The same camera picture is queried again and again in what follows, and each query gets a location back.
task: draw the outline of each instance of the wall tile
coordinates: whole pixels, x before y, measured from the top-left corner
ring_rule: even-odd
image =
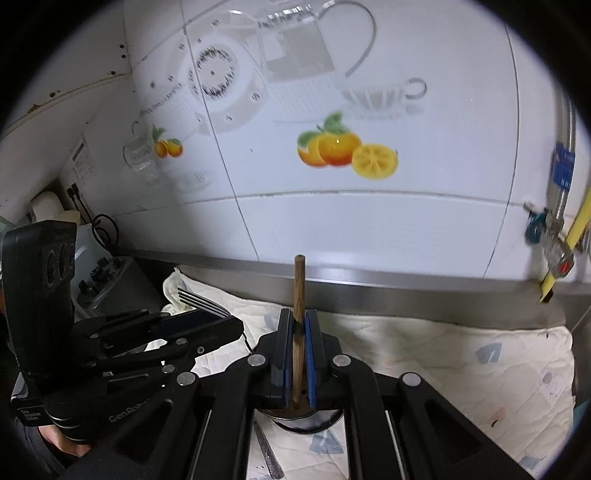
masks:
[[[196,61],[210,47],[214,51],[197,68],[199,86],[208,91],[207,107],[236,193],[402,190],[506,201],[517,143],[517,91],[503,25],[469,2],[363,4],[376,19],[376,40],[348,78],[345,71],[372,32],[370,17],[353,5],[329,11],[316,42],[310,38],[317,30],[302,32],[312,42],[307,52],[315,56],[312,61],[306,53],[292,70],[273,70],[272,55],[286,48],[298,58],[301,38],[272,50],[279,44],[273,36],[259,37],[254,20],[272,8],[264,2],[225,2],[187,26]],[[353,24],[355,35],[342,28]],[[298,78],[316,61],[326,62],[325,72]],[[407,83],[413,78],[426,82],[424,97],[395,100],[402,90],[421,91],[419,81]],[[220,92],[218,85],[224,85]],[[316,130],[335,110],[363,142],[397,150],[392,176],[368,180],[351,166],[312,168],[302,162],[298,136]],[[339,146],[345,158],[356,142],[349,137]],[[309,158],[317,156],[312,149]]]
[[[183,145],[180,157],[163,160],[163,189],[174,201],[154,206],[233,196],[216,138],[211,132],[201,92],[194,82],[187,37],[175,33],[134,69],[134,81],[149,126],[163,128],[161,139],[176,138]],[[151,194],[157,202],[164,192]]]
[[[126,227],[122,231],[132,238],[135,248],[256,260],[234,199],[136,212],[123,218]]]
[[[80,87],[130,72],[123,29],[123,2],[111,2],[68,38],[37,72],[7,124],[33,105],[56,102]]]
[[[549,205],[548,182],[552,154],[558,138],[557,86],[537,54],[510,31],[519,84],[519,143],[511,202]],[[589,134],[577,118],[576,161],[566,213],[576,215],[586,194],[591,174]]]
[[[227,7],[228,4],[235,3],[232,0],[181,0],[181,7],[183,9],[183,17],[185,22],[192,22],[197,17],[204,15],[215,8]]]
[[[114,218],[121,235],[119,244],[123,248],[147,249],[150,246],[141,229],[137,213],[128,213]]]
[[[125,0],[125,34],[132,66],[182,26],[179,0]]]
[[[481,277],[505,206],[410,194],[239,199],[261,261]]]
[[[529,213],[522,206],[509,205],[485,278],[541,280],[544,277],[546,267],[541,245],[525,242],[528,218]]]
[[[82,130],[118,82],[106,83],[33,115],[0,143],[0,215],[16,222],[56,179]]]
[[[151,61],[152,55],[157,52],[158,49],[146,62]],[[233,196],[215,140],[191,129],[188,136],[183,137],[182,132],[175,131],[174,124],[166,123],[165,118],[156,113],[141,116],[136,91],[135,83],[127,81],[96,114],[85,131],[92,160],[97,167],[94,176],[83,186],[93,210],[120,215]],[[182,152],[179,156],[167,155],[162,159],[153,156],[160,176],[157,180],[148,181],[129,169],[124,160],[124,145],[132,141],[135,136],[133,131],[137,134],[147,129],[147,141],[153,147],[152,119],[160,119],[161,123],[157,125],[165,127],[162,140],[180,137]]]
[[[525,229],[529,214],[522,206],[510,205],[503,222],[499,242],[486,270],[485,278],[504,280],[542,280],[548,272],[541,245],[528,245],[525,241]],[[574,216],[564,218],[563,235],[566,236]],[[587,254],[574,252],[574,267],[560,281],[591,281],[591,264]]]

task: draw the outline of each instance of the orange fruit graphic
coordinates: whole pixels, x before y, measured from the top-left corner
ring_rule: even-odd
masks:
[[[361,146],[361,140],[351,132],[343,134],[324,133],[318,137],[318,152],[326,163],[333,166],[348,165],[353,152]]]
[[[385,179],[396,171],[398,153],[385,145],[368,143],[353,152],[352,164],[353,170],[366,179]]]
[[[169,138],[166,141],[166,149],[173,158],[180,157],[183,154],[183,144],[178,138]]]
[[[300,156],[302,162],[310,167],[325,167],[326,162],[322,160],[320,153],[318,152],[318,141],[320,140],[321,135],[318,135],[308,143],[308,148],[297,148],[297,154]]]
[[[154,144],[154,150],[156,150],[156,155],[158,155],[160,158],[164,158],[166,155],[168,155],[168,149],[166,147],[166,143],[163,142],[162,140],[158,140]]]

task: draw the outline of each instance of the blue label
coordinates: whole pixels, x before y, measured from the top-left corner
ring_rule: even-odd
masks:
[[[554,150],[554,170],[552,181],[562,190],[570,190],[570,182],[573,180],[574,152],[567,150],[560,142]]]

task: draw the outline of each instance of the silver screw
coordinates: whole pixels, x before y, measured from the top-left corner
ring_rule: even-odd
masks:
[[[351,358],[348,355],[343,355],[342,353],[339,355],[335,355],[333,357],[333,363],[337,366],[337,367],[346,367],[347,365],[350,365],[351,363]]]
[[[421,383],[421,377],[416,373],[410,372],[402,376],[402,381],[409,387],[417,387]]]
[[[248,365],[251,367],[258,367],[259,365],[264,365],[267,359],[265,355],[261,355],[260,353],[255,353],[248,357]]]
[[[186,387],[195,381],[195,374],[192,372],[183,372],[177,375],[177,383],[181,387]]]

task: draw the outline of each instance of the metal bowl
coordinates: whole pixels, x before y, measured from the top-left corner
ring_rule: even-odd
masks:
[[[299,416],[292,411],[260,410],[282,429],[291,433],[318,433],[332,427],[343,415],[343,410],[310,410]]]

